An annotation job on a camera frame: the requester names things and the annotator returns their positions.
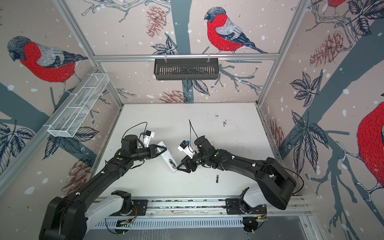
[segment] white table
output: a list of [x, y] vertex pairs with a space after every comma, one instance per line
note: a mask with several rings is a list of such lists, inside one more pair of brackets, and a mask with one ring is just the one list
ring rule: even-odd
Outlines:
[[[144, 121], [148, 122], [147, 130], [155, 132], [150, 144], [163, 141], [176, 162], [180, 163], [185, 153], [177, 147], [183, 140], [189, 141], [188, 119], [197, 135], [205, 135], [216, 149], [256, 160], [273, 157], [253, 103], [127, 104], [116, 123], [96, 173], [104, 167], [104, 160], [111, 159], [121, 148], [123, 133]], [[139, 135], [144, 127], [145, 124], [141, 124], [127, 134]], [[192, 131], [192, 143], [195, 139]], [[240, 195], [244, 188], [255, 185], [255, 181], [243, 175], [202, 166], [190, 174], [182, 171], [172, 173], [159, 156], [129, 170], [100, 196], [109, 196], [115, 190], [130, 192], [132, 197], [230, 196]]]

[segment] bird's head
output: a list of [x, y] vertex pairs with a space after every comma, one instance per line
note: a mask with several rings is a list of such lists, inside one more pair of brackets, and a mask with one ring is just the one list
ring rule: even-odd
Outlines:
[[208, 20], [209, 23], [212, 23], [214, 19], [220, 14], [226, 14], [224, 8], [222, 7], [213, 7], [207, 11], [207, 14], [204, 17], [204, 20]]
[[25, 61], [24, 47], [30, 42], [31, 40], [24, 36], [17, 36], [11, 39], [8, 42], [8, 52], [12, 60], [16, 61], [20, 59], [21, 61]]

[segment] robotic arm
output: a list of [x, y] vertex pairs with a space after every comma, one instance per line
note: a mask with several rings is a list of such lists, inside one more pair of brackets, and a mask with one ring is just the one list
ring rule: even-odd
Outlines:
[[[237, 172], [255, 180], [262, 192], [247, 191], [248, 189], [243, 191], [241, 200], [250, 207], [264, 204], [266, 202], [263, 200], [267, 200], [278, 209], [286, 209], [295, 190], [296, 181], [275, 159], [268, 157], [265, 161], [252, 160], [233, 155], [223, 149], [216, 150], [205, 136], [197, 138], [194, 143], [199, 153], [193, 157], [187, 155], [177, 167], [178, 170], [190, 173], [196, 171], [198, 165], [206, 164], [213, 169]], [[185, 141], [180, 147], [187, 149], [184, 145]]]
[[131, 194], [123, 191], [115, 191], [105, 201], [90, 206], [109, 185], [131, 169], [134, 161], [155, 158], [167, 150], [166, 147], [148, 143], [143, 144], [136, 135], [125, 136], [121, 140], [121, 149], [102, 171], [68, 196], [54, 198], [48, 204], [39, 239], [81, 240], [86, 232], [107, 216], [119, 210], [128, 214], [132, 210]]

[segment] gray floor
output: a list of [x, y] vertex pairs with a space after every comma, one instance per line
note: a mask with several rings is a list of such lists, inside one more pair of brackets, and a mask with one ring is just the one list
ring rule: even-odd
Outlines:
[[183, 228], [162, 230], [131, 230], [124, 236], [108, 230], [90, 230], [84, 240], [306, 240], [299, 217], [268, 217], [255, 234], [242, 228]]

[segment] black hanging shelf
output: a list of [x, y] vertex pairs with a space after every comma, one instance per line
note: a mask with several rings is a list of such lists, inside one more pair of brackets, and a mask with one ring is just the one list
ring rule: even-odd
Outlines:
[[154, 74], [157, 80], [216, 80], [217, 58], [155, 59]]

